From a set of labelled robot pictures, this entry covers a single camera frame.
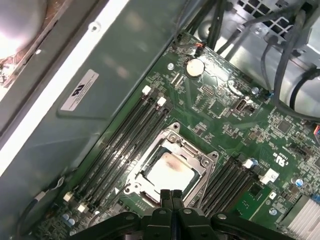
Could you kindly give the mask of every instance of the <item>ram slot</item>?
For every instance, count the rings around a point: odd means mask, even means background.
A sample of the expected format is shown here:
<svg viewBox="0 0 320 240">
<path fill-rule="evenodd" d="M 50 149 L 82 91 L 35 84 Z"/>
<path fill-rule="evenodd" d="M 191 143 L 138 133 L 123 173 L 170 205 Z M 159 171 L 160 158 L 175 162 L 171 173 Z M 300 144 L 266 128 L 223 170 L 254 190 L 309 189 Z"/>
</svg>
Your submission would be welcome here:
<svg viewBox="0 0 320 240">
<path fill-rule="evenodd" d="M 150 111 L 151 106 L 154 102 L 155 101 L 152 98 L 148 99 L 147 104 L 143 105 L 138 111 L 136 111 L 136 114 L 133 115 L 130 123 L 124 127 L 123 131 L 121 131 L 120 136 L 114 138 L 114 142 L 102 156 L 102 164 L 100 164 L 96 168 L 96 170 L 90 174 L 87 182 L 85 182 L 83 186 L 81 186 L 82 188 L 80 189 L 80 195 L 88 195 L 88 190 L 90 190 L 97 184 L 99 178 L 102 177 L 104 172 L 112 164 L 115 153 L 118 153 L 124 146 L 124 144 L 128 141 L 128 138 L 134 132 L 136 126 L 141 123 L 141 119 L 144 118 L 145 114 Z"/>
<path fill-rule="evenodd" d="M 125 144 L 121 146 L 117 153 L 112 154 L 110 156 L 110 160 L 112 161 L 108 166 L 108 169 L 106 169 L 105 173 L 103 174 L 103 176 L 100 177 L 98 181 L 93 182 L 94 186 L 92 189 L 88 191 L 85 197 L 85 201 L 90 201 L 92 198 L 94 198 L 97 194 L 101 192 L 101 190 L 105 186 L 106 180 L 110 177 L 110 174 L 113 174 L 117 167 L 121 165 L 126 155 L 130 154 L 133 148 L 136 148 L 136 144 L 138 143 L 139 138 L 143 136 L 142 133 L 144 133 L 146 126 L 156 115 L 157 109 L 155 106 L 150 108 L 148 112 L 145 115 L 143 115 L 142 121 L 131 131 L 132 134 L 125 140 Z"/>
<path fill-rule="evenodd" d="M 129 112 L 128 116 L 125 118 L 125 120 L 121 123 L 121 125 L 117 128 L 117 130 L 113 133 L 113 135 L 107 140 L 107 142 L 104 144 L 104 147 L 99 152 L 98 156 L 94 159 L 90 167 L 85 172 L 83 178 L 79 182 L 79 186 L 84 187 L 86 185 L 86 182 L 92 177 L 92 175 L 95 173 L 97 169 L 101 166 L 101 164 L 104 162 L 104 155 L 109 150 L 112 143 L 119 138 L 119 136 L 123 133 L 124 129 L 126 129 L 128 126 L 131 125 L 131 122 L 133 119 L 136 118 L 137 113 L 140 112 L 141 108 L 143 107 L 144 99 L 140 99 L 136 105 L 132 108 L 132 110 Z"/>
<path fill-rule="evenodd" d="M 93 207 L 98 207 L 100 204 L 103 203 L 105 198 L 111 193 L 111 191 L 114 189 L 115 185 L 119 182 L 123 174 L 127 171 L 128 167 L 131 165 L 131 163 L 138 157 L 140 152 L 143 150 L 145 143 L 152 139 L 156 135 L 156 133 L 160 130 L 162 126 L 162 122 L 164 121 L 165 117 L 167 116 L 168 111 L 164 111 L 160 114 L 160 116 L 157 115 L 156 117 L 156 123 L 153 125 L 152 129 L 145 129 L 145 131 L 141 134 L 140 137 L 144 136 L 143 141 L 136 146 L 134 153 L 129 156 L 129 158 L 125 161 L 125 163 L 118 169 L 118 172 L 115 174 L 115 176 L 105 183 L 105 188 L 102 190 L 102 192 L 99 194 L 99 197 L 92 203 Z"/>
<path fill-rule="evenodd" d="M 240 172 L 236 181 L 226 187 L 221 193 L 221 196 L 209 206 L 205 213 L 206 217 L 212 217 L 215 213 L 226 210 L 233 198 L 236 198 L 239 192 L 242 192 L 244 186 L 247 186 L 249 182 L 250 176 L 247 175 L 246 172 Z"/>
<path fill-rule="evenodd" d="M 213 180 L 209 183 L 209 185 L 206 188 L 206 191 L 203 196 L 203 203 L 208 200 L 208 197 L 212 192 L 217 188 L 217 182 L 221 182 L 224 178 L 227 177 L 228 173 L 235 168 L 235 166 L 232 164 L 231 161 L 228 161 L 222 169 L 214 176 Z"/>
<path fill-rule="evenodd" d="M 231 184 L 238 181 L 237 177 L 239 177 L 240 173 L 238 169 L 232 169 L 231 172 L 228 173 L 227 177 L 223 179 L 221 182 L 218 182 L 215 190 L 210 195 L 209 199 L 204 202 L 203 212 L 206 214 L 206 211 L 210 209 L 211 205 L 214 205 L 217 199 L 219 199 L 220 195 L 223 195 L 226 189 L 229 189 Z"/>
<path fill-rule="evenodd" d="M 211 217 L 217 212 L 228 211 L 249 189 L 250 184 L 255 181 L 255 175 L 231 157 L 213 177 L 204 193 L 201 205 L 204 215 Z"/>
</svg>

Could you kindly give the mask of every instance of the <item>heatsink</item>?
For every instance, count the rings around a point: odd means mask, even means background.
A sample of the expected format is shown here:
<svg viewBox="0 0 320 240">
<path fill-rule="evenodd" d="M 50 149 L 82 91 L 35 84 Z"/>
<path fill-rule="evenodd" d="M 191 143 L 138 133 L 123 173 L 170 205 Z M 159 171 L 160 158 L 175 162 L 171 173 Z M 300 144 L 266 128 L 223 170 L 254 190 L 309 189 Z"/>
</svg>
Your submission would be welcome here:
<svg viewBox="0 0 320 240">
<path fill-rule="evenodd" d="M 307 196 L 302 196 L 281 225 L 298 240 L 319 240 L 320 205 Z"/>
</svg>

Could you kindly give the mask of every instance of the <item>motherboard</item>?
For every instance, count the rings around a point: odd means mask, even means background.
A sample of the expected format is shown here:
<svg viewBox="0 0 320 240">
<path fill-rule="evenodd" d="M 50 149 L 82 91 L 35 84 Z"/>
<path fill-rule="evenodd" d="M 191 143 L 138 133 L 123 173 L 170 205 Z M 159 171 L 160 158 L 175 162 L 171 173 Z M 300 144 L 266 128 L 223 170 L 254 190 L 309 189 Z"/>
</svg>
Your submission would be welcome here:
<svg viewBox="0 0 320 240">
<path fill-rule="evenodd" d="M 315 239 L 320 150 L 315 126 L 188 33 L 169 47 L 32 231 L 62 240 L 122 212 L 159 206 L 161 189 L 208 218 L 233 213 Z"/>
</svg>

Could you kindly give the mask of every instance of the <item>logo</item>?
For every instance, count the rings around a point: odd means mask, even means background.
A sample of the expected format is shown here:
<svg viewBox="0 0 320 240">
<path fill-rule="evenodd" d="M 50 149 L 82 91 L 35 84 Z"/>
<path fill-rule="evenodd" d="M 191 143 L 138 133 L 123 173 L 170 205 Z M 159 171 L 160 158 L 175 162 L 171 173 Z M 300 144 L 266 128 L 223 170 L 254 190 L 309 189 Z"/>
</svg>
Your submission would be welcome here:
<svg viewBox="0 0 320 240">
<path fill-rule="evenodd" d="M 82 89 L 84 89 L 85 85 L 81 84 L 79 86 L 77 86 L 77 88 L 74 90 L 74 92 L 72 93 L 72 97 L 79 95 L 79 93 L 82 91 Z"/>
<path fill-rule="evenodd" d="M 288 158 L 286 156 L 284 156 L 282 153 L 273 153 L 273 156 L 275 157 L 275 162 L 277 164 L 279 164 L 281 167 L 287 166 L 289 164 L 289 162 L 287 161 Z"/>
</svg>

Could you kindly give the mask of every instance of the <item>cpu socket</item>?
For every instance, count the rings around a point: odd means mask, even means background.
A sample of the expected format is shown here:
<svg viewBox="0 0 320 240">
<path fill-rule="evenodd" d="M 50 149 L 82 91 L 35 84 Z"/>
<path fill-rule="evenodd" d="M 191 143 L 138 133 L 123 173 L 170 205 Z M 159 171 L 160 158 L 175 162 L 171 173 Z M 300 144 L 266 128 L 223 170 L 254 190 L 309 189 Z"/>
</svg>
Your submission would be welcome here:
<svg viewBox="0 0 320 240">
<path fill-rule="evenodd" d="M 160 202 L 160 190 L 182 190 L 188 206 L 208 182 L 218 153 L 204 154 L 179 134 L 174 123 L 160 132 L 127 177 L 125 194 L 136 193 L 150 205 Z"/>
</svg>

